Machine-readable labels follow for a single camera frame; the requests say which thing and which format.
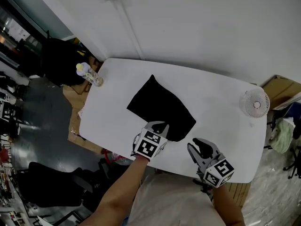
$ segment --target concrete floor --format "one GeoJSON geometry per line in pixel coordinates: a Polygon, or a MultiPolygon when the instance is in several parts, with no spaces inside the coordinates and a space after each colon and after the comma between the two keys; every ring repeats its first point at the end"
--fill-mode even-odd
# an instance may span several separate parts
{"type": "MultiPolygon", "coordinates": [[[[266,145],[271,128],[267,128],[266,145]]],[[[292,148],[301,145],[301,138],[293,140],[292,148]]],[[[293,163],[289,150],[279,154],[264,149],[248,198],[243,207],[246,226],[291,226],[301,215],[301,179],[291,176],[293,169],[283,171],[293,163]]]]}
{"type": "MultiPolygon", "coordinates": [[[[58,88],[45,78],[34,79],[25,95],[22,128],[13,150],[13,165],[25,169],[31,161],[42,163],[60,171],[71,172],[77,167],[95,171],[99,155],[67,140],[71,105],[58,88]]],[[[292,154],[278,154],[264,150],[249,196],[243,207],[247,226],[290,226],[301,214],[301,179],[287,179],[291,171],[283,171],[290,165],[292,154]]],[[[30,213],[51,214],[49,222],[56,222],[71,210],[82,217],[89,214],[84,207],[53,207],[31,210],[30,213]]],[[[67,221],[62,226],[72,226],[67,221]]]]}
{"type": "MultiPolygon", "coordinates": [[[[19,137],[12,147],[12,163],[16,170],[26,169],[30,162],[39,162],[50,168],[72,172],[76,168],[96,171],[100,156],[67,140],[71,104],[63,95],[63,88],[54,86],[46,78],[32,80],[24,95],[23,121],[19,137]]],[[[91,212],[80,207],[31,207],[33,215],[53,215],[49,223],[75,210],[83,218],[91,212]]],[[[62,226],[75,225],[66,221],[62,226]]]]}

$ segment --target human arm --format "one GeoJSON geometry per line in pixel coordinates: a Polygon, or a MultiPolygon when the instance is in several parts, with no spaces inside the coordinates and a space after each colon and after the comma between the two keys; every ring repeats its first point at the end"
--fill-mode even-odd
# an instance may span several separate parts
{"type": "Polygon", "coordinates": [[[241,209],[234,200],[225,185],[213,188],[214,207],[226,226],[245,226],[241,209]]]}
{"type": "Polygon", "coordinates": [[[148,162],[139,155],[104,194],[96,211],[80,226],[120,226],[133,203],[148,162]]]}

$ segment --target cardboard box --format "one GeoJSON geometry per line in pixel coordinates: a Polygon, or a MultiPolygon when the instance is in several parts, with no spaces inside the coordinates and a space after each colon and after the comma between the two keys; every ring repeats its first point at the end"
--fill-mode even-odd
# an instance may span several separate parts
{"type": "Polygon", "coordinates": [[[72,108],[81,110],[85,105],[89,92],[83,92],[79,95],[72,87],[64,85],[63,94],[69,100],[72,108]]]}
{"type": "Polygon", "coordinates": [[[78,112],[80,109],[73,108],[69,124],[68,140],[97,154],[102,154],[102,147],[85,140],[79,135],[80,117],[78,112]]]}
{"type": "Polygon", "coordinates": [[[270,110],[301,92],[301,84],[275,75],[263,87],[270,100],[270,110]]]}

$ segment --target white table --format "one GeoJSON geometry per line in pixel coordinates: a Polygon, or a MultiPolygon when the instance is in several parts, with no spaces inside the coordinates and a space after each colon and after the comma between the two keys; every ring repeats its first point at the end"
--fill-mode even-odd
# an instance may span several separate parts
{"type": "Polygon", "coordinates": [[[185,139],[168,142],[149,165],[197,178],[187,143],[194,137],[215,143],[235,168],[229,182],[248,183],[257,170],[266,133],[266,116],[247,117],[239,108],[239,97],[258,86],[219,74],[154,62],[107,59],[102,65],[101,87],[92,86],[82,114],[80,135],[93,143],[130,157],[134,137],[146,121],[127,106],[153,74],[174,93],[197,121],[185,139]]]}

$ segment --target black cloth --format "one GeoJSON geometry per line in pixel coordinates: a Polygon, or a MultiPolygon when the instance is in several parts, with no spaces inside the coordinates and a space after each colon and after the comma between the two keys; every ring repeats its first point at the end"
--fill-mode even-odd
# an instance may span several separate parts
{"type": "Polygon", "coordinates": [[[154,75],[137,92],[127,109],[147,122],[167,122],[166,138],[170,141],[184,139],[196,123],[179,98],[161,86],[154,75]]]}
{"type": "Polygon", "coordinates": [[[47,79],[57,86],[79,85],[84,79],[76,74],[78,63],[89,63],[88,53],[85,57],[80,46],[59,39],[47,39],[43,44],[41,68],[47,79]]]}

